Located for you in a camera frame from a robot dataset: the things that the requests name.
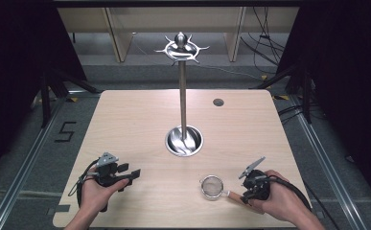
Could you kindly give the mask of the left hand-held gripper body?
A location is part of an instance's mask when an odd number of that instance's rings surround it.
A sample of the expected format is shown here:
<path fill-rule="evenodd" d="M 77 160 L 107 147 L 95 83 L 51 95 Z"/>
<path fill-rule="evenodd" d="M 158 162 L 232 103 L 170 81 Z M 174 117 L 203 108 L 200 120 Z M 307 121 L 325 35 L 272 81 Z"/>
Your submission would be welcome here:
<path fill-rule="evenodd" d="M 109 152 L 104 152 L 98 159 L 95 168 L 95 180 L 99 185 L 109 187 L 119 181 L 118 160 L 118 157 Z"/>

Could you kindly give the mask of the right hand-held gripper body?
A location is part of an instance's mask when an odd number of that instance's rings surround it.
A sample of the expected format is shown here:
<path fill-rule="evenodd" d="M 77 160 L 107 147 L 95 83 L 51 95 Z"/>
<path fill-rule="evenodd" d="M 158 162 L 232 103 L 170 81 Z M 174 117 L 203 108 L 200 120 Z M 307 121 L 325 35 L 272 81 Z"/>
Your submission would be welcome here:
<path fill-rule="evenodd" d="M 239 179 L 243 178 L 243 186 L 251 185 L 251 193 L 249 195 L 242 195 L 250 199 L 267 200 L 270 193 L 270 185 L 268 176 L 260 171 L 256 170 L 266 158 L 262 156 L 255 162 L 251 163 L 246 167 L 246 169 L 241 173 Z"/>

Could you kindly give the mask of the small mesh strainer wooden handle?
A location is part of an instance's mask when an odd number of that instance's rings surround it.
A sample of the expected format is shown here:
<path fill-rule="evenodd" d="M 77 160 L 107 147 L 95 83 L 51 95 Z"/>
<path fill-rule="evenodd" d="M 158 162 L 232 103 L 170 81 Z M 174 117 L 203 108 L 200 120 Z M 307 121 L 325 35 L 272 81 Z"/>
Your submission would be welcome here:
<path fill-rule="evenodd" d="M 243 207 L 254 211 L 254 209 L 242 202 L 242 197 L 232 191 L 228 191 L 224 189 L 224 184 L 222 180 L 216 175 L 207 175 L 202 178 L 200 181 L 200 189 L 201 192 L 211 200 L 219 199 L 220 197 L 227 197 L 228 199 L 232 200 L 233 202 L 242 205 Z"/>

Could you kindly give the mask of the person's left hand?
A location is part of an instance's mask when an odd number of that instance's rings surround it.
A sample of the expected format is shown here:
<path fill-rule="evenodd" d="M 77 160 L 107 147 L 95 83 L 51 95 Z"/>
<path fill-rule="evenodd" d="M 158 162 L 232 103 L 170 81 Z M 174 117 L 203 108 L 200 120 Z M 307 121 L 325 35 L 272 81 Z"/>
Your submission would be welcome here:
<path fill-rule="evenodd" d="M 81 206 L 79 213 L 87 219 L 94 219 L 107 205 L 109 199 L 129 183 L 123 179 L 109 187 L 103 187 L 94 178 L 84 181 L 81 191 Z"/>

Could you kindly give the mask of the person's right hand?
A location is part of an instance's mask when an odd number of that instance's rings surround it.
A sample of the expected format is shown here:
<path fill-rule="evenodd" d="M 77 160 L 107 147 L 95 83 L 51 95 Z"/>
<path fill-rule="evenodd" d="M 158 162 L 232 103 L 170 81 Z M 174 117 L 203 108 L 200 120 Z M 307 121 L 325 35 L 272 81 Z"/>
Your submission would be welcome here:
<path fill-rule="evenodd" d="M 283 221 L 288 221 L 289 211 L 306 208 L 293 191 L 274 182 L 270 185 L 270 195 L 267 200 L 250 199 L 249 204 Z"/>

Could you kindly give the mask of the steel utensil hanging rack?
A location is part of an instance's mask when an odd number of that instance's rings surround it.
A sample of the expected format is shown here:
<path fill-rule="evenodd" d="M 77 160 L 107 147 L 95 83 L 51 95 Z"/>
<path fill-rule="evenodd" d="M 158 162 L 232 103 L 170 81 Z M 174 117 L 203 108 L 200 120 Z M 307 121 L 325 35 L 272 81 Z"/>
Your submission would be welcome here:
<path fill-rule="evenodd" d="M 187 74 L 186 63 L 194 61 L 197 63 L 197 56 L 206 47 L 198 47 L 191 36 L 179 32 L 173 39 L 166 36 L 168 44 L 158 53 L 164 53 L 178 65 L 179 78 L 179 108 L 180 125 L 173 127 L 166 135 L 165 145 L 167 150 L 178 157 L 190 157 L 198 153 L 203 145 L 203 136 L 194 126 L 187 124 Z"/>

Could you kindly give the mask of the black metal stand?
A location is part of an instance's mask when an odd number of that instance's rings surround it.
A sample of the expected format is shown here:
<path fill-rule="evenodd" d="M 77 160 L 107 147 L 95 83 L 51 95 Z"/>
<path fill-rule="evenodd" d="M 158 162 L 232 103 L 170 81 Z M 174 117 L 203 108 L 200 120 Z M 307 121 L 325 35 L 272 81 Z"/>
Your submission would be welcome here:
<path fill-rule="evenodd" d="M 296 94 L 299 89 L 302 90 L 303 115 L 306 121 L 310 124 L 312 122 L 310 113 L 311 75 L 304 60 L 296 61 L 290 67 L 276 73 L 271 79 L 265 80 L 263 83 L 255 86 L 255 89 L 266 89 L 285 77 L 290 78 L 286 86 L 286 91 L 289 94 Z"/>
<path fill-rule="evenodd" d="M 43 112 L 43 121 L 41 125 L 42 127 L 46 127 L 52 117 L 50 106 L 50 92 L 53 92 L 57 98 L 66 98 L 69 95 L 69 91 L 64 84 L 66 81 L 71 82 L 72 84 L 89 93 L 102 93 L 101 89 L 91 86 L 84 80 L 74 78 L 73 76 L 67 74 L 65 71 L 59 70 L 54 67 L 47 67 L 40 77 L 40 93 Z"/>

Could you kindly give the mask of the black curtain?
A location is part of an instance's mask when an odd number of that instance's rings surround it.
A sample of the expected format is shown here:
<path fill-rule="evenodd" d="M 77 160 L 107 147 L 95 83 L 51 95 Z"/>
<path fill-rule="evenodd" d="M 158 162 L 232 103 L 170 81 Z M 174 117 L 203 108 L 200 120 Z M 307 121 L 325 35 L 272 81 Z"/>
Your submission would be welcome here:
<path fill-rule="evenodd" d="M 316 97 L 371 188 L 371 0 L 298 0 L 278 72 L 309 72 Z"/>
<path fill-rule="evenodd" d="M 53 0 L 0 0 L 0 158 L 10 146 L 40 79 L 58 69 L 84 81 L 81 63 Z"/>

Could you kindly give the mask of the metal floor rail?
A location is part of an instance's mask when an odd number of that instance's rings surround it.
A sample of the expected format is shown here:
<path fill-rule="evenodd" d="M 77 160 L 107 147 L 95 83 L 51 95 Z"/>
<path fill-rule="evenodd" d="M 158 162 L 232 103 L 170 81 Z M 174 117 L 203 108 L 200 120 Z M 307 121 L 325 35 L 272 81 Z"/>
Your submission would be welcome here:
<path fill-rule="evenodd" d="M 367 230 L 367 226 L 360 216 L 359 209 L 355 204 L 354 200 L 349 195 L 347 189 L 343 185 L 340 176 L 337 174 L 335 167 L 333 166 L 326 150 L 321 144 L 313 125 L 307 121 L 307 118 L 303 114 L 298 115 L 298 120 L 303 128 L 318 162 L 327 177 L 332 190 L 336 196 L 336 199 L 348 219 L 349 224 L 353 230 Z"/>
<path fill-rule="evenodd" d="M 35 131 L 27 153 L 19 139 L 14 151 L 0 162 L 0 230 L 54 230 L 54 210 L 70 173 L 69 163 L 56 152 L 55 137 L 68 105 L 52 102 L 52 117 L 46 126 L 26 124 Z"/>

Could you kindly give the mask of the light wooden desk frame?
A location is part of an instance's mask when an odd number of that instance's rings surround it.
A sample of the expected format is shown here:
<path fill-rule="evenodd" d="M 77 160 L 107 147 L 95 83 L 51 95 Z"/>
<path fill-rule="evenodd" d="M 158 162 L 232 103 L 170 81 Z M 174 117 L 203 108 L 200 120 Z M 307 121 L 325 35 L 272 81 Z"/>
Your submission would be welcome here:
<path fill-rule="evenodd" d="M 230 61 L 237 59 L 241 35 L 291 31 L 296 7 L 59 8 L 69 33 L 108 33 L 116 60 L 123 62 L 135 33 L 222 33 Z"/>

